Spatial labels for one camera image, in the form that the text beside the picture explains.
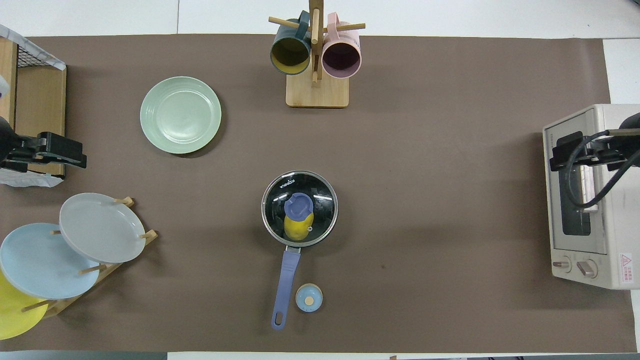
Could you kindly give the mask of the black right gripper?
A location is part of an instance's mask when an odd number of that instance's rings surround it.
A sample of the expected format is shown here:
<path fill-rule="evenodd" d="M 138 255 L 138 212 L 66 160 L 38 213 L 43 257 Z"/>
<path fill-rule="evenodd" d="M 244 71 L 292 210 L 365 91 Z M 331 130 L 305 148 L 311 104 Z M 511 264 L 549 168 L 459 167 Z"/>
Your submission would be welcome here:
<path fill-rule="evenodd" d="M 621 169 L 629 160 L 629 137 L 622 134 L 594 134 L 584 137 L 581 131 L 557 139 L 551 149 L 549 166 L 552 172 L 566 167 L 571 153 L 585 139 L 582 146 L 583 166 L 607 166 L 608 171 Z"/>

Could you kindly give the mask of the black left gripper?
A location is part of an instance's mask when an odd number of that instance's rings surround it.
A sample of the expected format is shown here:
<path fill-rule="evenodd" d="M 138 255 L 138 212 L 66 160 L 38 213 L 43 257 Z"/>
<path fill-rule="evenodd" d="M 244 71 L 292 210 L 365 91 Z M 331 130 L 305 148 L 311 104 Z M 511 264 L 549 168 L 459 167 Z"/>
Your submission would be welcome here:
<path fill-rule="evenodd" d="M 82 169 L 87 168 L 87 155 L 83 153 L 82 142 L 75 141 L 53 132 L 44 131 L 38 135 L 35 152 L 21 146 L 20 140 L 4 137 L 0 141 L 2 170 L 26 173 L 29 164 L 62 164 Z"/>

